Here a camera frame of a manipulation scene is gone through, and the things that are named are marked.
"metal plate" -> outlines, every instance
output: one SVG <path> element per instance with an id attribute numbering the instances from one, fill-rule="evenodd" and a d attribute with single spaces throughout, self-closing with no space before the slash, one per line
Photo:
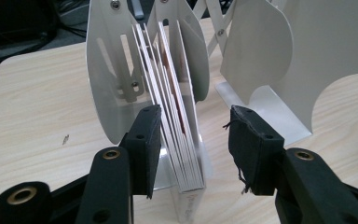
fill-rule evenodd
<path id="1" fill-rule="evenodd" d="M 265 0 L 238 1 L 221 73 L 246 104 L 252 92 L 280 80 L 292 60 L 293 41 L 284 15 Z"/>

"curved white metal plate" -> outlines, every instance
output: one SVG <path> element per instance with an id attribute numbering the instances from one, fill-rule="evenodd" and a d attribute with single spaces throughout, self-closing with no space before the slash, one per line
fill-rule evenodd
<path id="1" fill-rule="evenodd" d="M 265 0 L 237 1 L 221 73 L 243 102 L 286 74 L 292 52 L 292 33 L 280 10 Z"/>
<path id="2" fill-rule="evenodd" d="M 287 75 L 271 87 L 311 130 L 320 93 L 358 74 L 358 1 L 286 0 L 283 13 L 295 48 Z"/>
<path id="3" fill-rule="evenodd" d="M 89 84 L 103 130 L 114 144 L 130 130 L 138 112 L 151 105 L 131 28 L 135 22 L 127 1 L 120 1 L 117 10 L 111 8 L 110 0 L 90 2 L 86 48 Z M 131 62 L 126 59 L 123 39 L 128 41 Z"/>

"hole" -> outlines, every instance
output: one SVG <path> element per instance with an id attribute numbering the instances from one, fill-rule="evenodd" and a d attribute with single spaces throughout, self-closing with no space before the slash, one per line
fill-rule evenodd
<path id="1" fill-rule="evenodd" d="M 130 52 L 130 48 L 125 48 L 126 46 L 129 47 L 130 43 L 129 43 L 129 40 L 126 35 L 121 35 L 120 40 L 121 40 L 121 45 L 123 46 L 123 49 L 124 49 L 124 55 L 126 56 L 126 63 L 127 63 L 130 75 L 131 75 L 132 71 L 133 71 L 131 52 Z"/>
<path id="2" fill-rule="evenodd" d="M 94 214 L 92 220 L 95 223 L 103 223 L 110 218 L 110 212 L 107 209 L 100 210 Z"/>
<path id="3" fill-rule="evenodd" d="M 21 191 L 18 194 L 16 194 L 14 196 L 14 199 L 19 201 L 19 200 L 24 200 L 27 197 L 29 197 L 31 195 L 31 191 L 30 190 L 25 190 L 25 191 Z"/>
<path id="4" fill-rule="evenodd" d="M 297 151 L 295 153 L 295 155 L 301 159 L 301 160 L 304 160 L 304 161 L 313 161 L 313 156 L 311 154 L 309 154 L 308 152 L 305 152 L 305 151 Z"/>
<path id="5" fill-rule="evenodd" d="M 23 189 L 18 189 L 14 191 L 7 198 L 7 203 L 12 205 L 22 204 L 30 201 L 36 195 L 36 188 L 34 187 L 25 187 Z"/>
<path id="6" fill-rule="evenodd" d="M 103 158 L 106 160 L 112 160 L 120 156 L 120 152 L 117 150 L 108 150 L 103 154 Z"/>

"wooden table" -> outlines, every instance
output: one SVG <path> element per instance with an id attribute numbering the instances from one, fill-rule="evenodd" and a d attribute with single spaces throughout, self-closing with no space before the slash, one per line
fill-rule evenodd
<path id="1" fill-rule="evenodd" d="M 210 26 L 203 25 L 210 34 Z M 243 184 L 222 128 L 229 110 L 214 89 L 223 80 L 220 63 L 217 49 L 209 95 L 197 104 L 213 176 L 195 223 L 278 223 L 274 197 L 241 196 Z M 313 132 L 291 147 L 319 153 L 342 181 L 358 188 L 358 75 L 322 93 Z M 13 57 L 0 65 L 0 193 L 25 181 L 43 181 L 55 190 L 88 173 L 94 154 L 110 146 L 91 97 L 85 44 Z M 152 201 L 135 197 L 135 223 L 177 223 L 170 192 L 157 191 Z"/>

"black cable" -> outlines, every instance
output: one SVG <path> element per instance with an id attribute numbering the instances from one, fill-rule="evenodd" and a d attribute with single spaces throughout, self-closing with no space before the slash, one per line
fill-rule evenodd
<path id="1" fill-rule="evenodd" d="M 59 5 L 59 13 L 62 14 L 64 12 L 70 11 L 76 7 L 80 7 L 85 0 L 70 0 L 70 1 L 63 1 Z"/>
<path id="2" fill-rule="evenodd" d="M 68 32 L 70 32 L 70 33 L 72 33 L 74 35 L 78 35 L 78 36 L 81 36 L 83 38 L 86 38 L 86 34 L 87 34 L 86 30 L 81 30 L 81 29 L 77 29 L 75 27 L 67 26 L 62 22 L 59 22 L 58 27 L 63 29 L 63 30 L 65 30 L 65 31 L 68 31 Z"/>

